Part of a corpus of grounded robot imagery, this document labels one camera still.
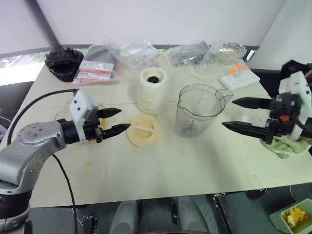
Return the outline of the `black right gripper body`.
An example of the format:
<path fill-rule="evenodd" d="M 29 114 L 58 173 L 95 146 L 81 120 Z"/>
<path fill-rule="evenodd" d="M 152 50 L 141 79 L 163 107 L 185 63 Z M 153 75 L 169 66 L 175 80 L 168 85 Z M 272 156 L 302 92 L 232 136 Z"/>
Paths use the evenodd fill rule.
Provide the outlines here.
<path fill-rule="evenodd" d="M 289 135 L 295 126 L 293 114 L 300 113 L 299 95 L 277 95 L 269 105 L 270 115 L 266 121 L 268 133 L 264 138 L 266 144 L 272 144 L 273 137 Z"/>

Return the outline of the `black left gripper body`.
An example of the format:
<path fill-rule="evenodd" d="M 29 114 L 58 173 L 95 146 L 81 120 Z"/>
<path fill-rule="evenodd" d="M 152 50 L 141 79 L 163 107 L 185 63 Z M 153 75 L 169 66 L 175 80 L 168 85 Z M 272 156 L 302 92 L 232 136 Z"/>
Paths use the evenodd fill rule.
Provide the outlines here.
<path fill-rule="evenodd" d="M 102 142 L 100 134 L 102 131 L 103 123 L 104 118 L 102 117 L 102 109 L 100 109 L 93 117 L 84 122 L 84 133 L 86 140 L 95 140 L 96 143 Z"/>

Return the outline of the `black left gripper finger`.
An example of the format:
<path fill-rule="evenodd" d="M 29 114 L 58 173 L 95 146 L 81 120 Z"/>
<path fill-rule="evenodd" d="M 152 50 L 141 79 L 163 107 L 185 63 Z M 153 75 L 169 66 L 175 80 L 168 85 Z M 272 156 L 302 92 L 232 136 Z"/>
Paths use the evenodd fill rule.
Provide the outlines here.
<path fill-rule="evenodd" d="M 121 110 L 118 108 L 104 108 L 104 109 L 100 109 L 97 111 L 97 117 L 105 119 L 105 118 L 112 117 L 120 112 Z"/>
<path fill-rule="evenodd" d="M 121 134 L 131 126 L 130 123 L 122 123 L 112 126 L 110 129 L 102 130 L 101 139 L 105 140 Z"/>

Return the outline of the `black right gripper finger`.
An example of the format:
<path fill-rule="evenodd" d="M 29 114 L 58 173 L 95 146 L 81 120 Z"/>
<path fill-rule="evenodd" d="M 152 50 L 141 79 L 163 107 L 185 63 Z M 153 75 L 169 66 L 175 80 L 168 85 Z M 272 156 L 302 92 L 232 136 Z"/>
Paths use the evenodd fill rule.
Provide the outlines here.
<path fill-rule="evenodd" d="M 233 100 L 232 103 L 249 109 L 269 109 L 271 99 L 258 97 L 242 97 Z"/>
<path fill-rule="evenodd" d="M 222 125 L 225 126 L 227 129 L 241 135 L 255 137 L 259 139 L 265 139 L 266 137 L 266 128 L 254 126 L 251 123 L 241 121 L 227 121 L 222 122 Z"/>

